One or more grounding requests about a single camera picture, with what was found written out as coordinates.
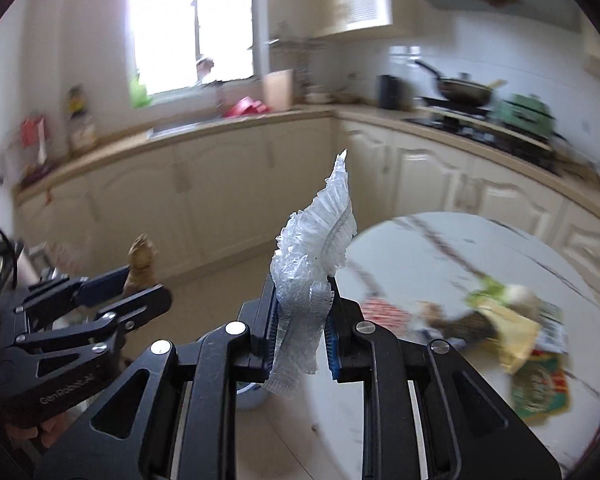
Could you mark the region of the green red snack packet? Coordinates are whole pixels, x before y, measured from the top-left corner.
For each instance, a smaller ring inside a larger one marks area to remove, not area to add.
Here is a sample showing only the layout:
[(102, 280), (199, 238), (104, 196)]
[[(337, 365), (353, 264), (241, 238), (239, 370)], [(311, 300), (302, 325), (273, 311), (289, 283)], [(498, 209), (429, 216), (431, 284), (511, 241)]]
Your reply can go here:
[(562, 356), (535, 351), (512, 377), (512, 401), (525, 422), (538, 422), (569, 410), (570, 393)]

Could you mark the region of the yellow snack bag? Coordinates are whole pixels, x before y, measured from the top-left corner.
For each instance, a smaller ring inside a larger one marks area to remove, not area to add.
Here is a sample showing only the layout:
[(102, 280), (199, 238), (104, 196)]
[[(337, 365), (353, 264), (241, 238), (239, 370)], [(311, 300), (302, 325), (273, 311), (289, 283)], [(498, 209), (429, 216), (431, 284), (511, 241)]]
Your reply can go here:
[(540, 330), (538, 319), (530, 320), (506, 307), (503, 292), (506, 285), (490, 276), (480, 280), (480, 287), (466, 297), (469, 307), (483, 314), (494, 325), (498, 336), (495, 345), (501, 368), (515, 375), (530, 358)]

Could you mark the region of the clear plastic wrapper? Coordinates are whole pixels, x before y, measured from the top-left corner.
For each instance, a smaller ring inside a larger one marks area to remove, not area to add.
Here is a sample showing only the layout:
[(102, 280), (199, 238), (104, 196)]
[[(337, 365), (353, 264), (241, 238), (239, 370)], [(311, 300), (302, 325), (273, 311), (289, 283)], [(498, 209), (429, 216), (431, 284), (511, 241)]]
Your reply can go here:
[(269, 392), (292, 396), (301, 377), (317, 371), (316, 352), (335, 299), (329, 280), (347, 262), (358, 232), (347, 172), (347, 153), (335, 159), (325, 187), (298, 210), (276, 237), (270, 274), (278, 301), (278, 329)]

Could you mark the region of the black snack wrapper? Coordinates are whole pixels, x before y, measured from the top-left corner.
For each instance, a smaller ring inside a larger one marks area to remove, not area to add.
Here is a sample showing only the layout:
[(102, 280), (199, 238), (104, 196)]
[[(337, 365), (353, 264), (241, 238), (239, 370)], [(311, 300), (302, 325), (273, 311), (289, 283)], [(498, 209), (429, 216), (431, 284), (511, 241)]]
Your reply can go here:
[(472, 311), (460, 318), (446, 318), (440, 304), (422, 302), (420, 319), (425, 323), (419, 333), (426, 341), (444, 339), (454, 348), (462, 350), (495, 340), (498, 332), (483, 314)]

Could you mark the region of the red white snack wrapper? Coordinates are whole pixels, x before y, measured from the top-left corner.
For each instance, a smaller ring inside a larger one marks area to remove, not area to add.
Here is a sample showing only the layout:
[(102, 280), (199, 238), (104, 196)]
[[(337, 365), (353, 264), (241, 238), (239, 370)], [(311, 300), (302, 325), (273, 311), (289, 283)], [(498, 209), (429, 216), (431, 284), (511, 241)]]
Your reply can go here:
[(411, 313), (389, 304), (379, 297), (370, 297), (361, 306), (366, 321), (391, 330), (396, 336), (402, 337), (411, 322)]

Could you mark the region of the white steamed bun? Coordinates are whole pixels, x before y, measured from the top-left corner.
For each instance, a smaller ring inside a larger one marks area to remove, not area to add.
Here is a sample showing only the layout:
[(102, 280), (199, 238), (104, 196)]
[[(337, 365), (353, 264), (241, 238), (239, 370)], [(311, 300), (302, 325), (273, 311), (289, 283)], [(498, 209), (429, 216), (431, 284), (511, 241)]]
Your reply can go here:
[(506, 307), (530, 320), (536, 320), (540, 313), (540, 298), (532, 290), (521, 284), (506, 285), (503, 292)]

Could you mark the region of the blue trash bucket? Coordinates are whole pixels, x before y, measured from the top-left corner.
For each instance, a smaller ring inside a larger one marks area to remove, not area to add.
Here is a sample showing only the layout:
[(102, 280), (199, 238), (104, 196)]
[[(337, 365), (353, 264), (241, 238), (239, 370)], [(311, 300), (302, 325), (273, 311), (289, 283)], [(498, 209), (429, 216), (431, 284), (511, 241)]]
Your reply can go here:
[(261, 406), (268, 398), (268, 390), (256, 382), (240, 382), (236, 388), (236, 408), (251, 411)]

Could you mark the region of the kitchen window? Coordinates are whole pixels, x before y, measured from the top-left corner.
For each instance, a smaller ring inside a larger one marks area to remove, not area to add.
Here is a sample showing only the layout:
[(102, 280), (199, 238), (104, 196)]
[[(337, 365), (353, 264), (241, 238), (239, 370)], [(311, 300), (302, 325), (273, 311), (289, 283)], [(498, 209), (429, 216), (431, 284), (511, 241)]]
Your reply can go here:
[(151, 98), (256, 73), (252, 0), (126, 0), (126, 26)]

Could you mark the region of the white barcode sachet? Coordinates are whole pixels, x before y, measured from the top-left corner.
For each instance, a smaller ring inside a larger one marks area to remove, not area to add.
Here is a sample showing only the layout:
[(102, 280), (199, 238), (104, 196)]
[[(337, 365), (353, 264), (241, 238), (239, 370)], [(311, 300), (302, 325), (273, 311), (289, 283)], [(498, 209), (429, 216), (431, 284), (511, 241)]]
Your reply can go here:
[(538, 311), (540, 330), (535, 339), (535, 350), (556, 354), (568, 353), (568, 337), (564, 314), (556, 304), (541, 300)]

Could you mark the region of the large jar with yellow label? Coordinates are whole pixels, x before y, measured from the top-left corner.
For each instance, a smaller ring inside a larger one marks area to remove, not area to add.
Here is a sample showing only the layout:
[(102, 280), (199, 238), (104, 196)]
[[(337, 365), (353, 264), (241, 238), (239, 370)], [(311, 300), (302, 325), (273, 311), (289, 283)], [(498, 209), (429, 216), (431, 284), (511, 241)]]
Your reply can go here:
[(79, 156), (94, 150), (98, 144), (96, 125), (80, 84), (68, 91), (68, 114), (71, 153)]

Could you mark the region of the red utensil holder rack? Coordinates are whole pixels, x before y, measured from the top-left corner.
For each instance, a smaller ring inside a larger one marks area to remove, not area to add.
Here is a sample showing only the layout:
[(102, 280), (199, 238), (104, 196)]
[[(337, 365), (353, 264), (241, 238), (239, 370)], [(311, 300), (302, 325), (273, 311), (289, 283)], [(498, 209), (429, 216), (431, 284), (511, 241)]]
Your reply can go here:
[(19, 184), (22, 188), (27, 188), (46, 177), (56, 167), (48, 150), (50, 130), (47, 128), (45, 115), (29, 115), (20, 124), (18, 139), (21, 155)]

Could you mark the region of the red dish basin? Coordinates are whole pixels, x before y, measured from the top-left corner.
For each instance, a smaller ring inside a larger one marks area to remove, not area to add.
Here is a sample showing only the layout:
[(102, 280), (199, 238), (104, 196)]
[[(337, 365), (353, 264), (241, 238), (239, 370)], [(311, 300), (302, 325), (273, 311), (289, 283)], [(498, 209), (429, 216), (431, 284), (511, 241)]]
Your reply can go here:
[(224, 115), (224, 118), (244, 117), (249, 115), (268, 114), (270, 109), (260, 100), (251, 99), (245, 96), (234, 104)]

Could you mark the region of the wooden cutting board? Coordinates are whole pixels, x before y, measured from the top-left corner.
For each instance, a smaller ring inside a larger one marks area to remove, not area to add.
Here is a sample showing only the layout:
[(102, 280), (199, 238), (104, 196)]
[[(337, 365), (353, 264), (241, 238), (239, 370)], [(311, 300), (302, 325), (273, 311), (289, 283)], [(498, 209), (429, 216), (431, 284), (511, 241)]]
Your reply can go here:
[(294, 71), (278, 70), (262, 78), (263, 102), (271, 112), (288, 112), (294, 105)]

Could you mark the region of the green electric cooker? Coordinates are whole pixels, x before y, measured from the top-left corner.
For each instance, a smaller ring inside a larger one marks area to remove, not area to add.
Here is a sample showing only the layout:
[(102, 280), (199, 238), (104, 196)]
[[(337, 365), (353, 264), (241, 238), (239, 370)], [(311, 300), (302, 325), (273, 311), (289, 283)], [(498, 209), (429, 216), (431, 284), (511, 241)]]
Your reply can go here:
[(532, 138), (550, 140), (554, 134), (555, 118), (550, 108), (534, 94), (512, 93), (499, 100), (489, 117), (494, 124), (523, 133)]

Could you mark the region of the black electric kettle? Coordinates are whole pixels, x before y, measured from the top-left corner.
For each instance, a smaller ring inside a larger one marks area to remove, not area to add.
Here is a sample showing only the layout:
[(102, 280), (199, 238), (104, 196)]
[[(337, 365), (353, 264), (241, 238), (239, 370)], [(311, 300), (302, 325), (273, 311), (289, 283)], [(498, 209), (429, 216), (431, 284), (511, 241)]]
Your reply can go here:
[(377, 106), (382, 110), (400, 110), (403, 81), (396, 76), (383, 74), (377, 77)]

